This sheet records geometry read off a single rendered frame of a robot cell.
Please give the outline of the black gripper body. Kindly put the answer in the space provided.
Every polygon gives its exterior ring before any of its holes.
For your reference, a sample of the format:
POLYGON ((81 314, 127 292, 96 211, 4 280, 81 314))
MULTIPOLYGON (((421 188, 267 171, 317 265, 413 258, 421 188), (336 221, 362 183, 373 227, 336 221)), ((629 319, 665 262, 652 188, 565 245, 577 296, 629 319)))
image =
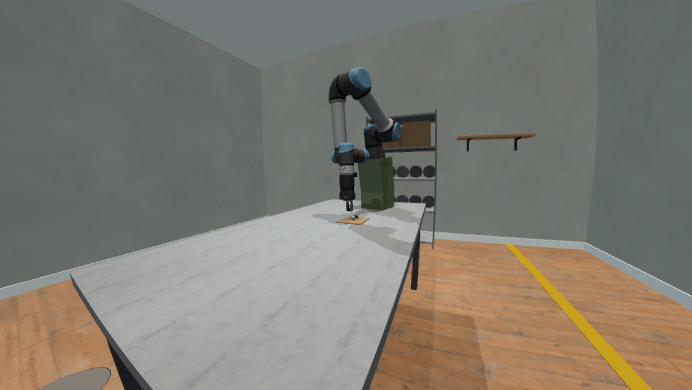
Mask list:
POLYGON ((354 165, 339 166, 340 177, 340 200, 354 200, 354 177, 357 177, 357 173, 354 173, 354 165), (354 174, 354 175, 353 175, 354 174))

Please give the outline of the tan mat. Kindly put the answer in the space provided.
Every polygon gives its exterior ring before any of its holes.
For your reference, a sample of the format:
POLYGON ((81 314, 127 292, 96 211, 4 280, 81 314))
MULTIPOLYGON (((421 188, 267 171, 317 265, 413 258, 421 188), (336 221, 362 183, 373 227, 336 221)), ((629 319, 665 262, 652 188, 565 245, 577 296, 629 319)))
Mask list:
POLYGON ((351 217, 346 216, 346 217, 344 217, 343 219, 337 221, 336 223, 346 223, 346 224, 357 224, 357 225, 361 225, 361 224, 363 224, 365 221, 367 221, 368 219, 369 219, 369 218, 361 218, 361 217, 358 217, 358 218, 355 218, 355 220, 351 220, 351 217))

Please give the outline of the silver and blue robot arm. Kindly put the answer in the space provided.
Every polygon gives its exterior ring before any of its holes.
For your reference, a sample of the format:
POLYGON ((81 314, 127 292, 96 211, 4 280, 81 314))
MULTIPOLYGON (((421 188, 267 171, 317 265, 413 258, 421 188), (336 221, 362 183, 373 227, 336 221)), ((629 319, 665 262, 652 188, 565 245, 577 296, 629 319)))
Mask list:
POLYGON ((361 67, 354 69, 338 77, 336 76, 329 90, 335 149, 332 152, 331 159, 339 166, 354 165, 354 163, 365 163, 368 160, 385 158, 382 143, 398 141, 401 137, 400 124, 394 123, 391 118, 387 117, 371 92, 372 81, 369 73, 361 67), (347 143, 344 103, 348 95, 351 95, 354 100, 358 100, 361 103, 377 125, 377 130, 375 124, 364 128, 366 150, 355 149, 352 143, 347 143))

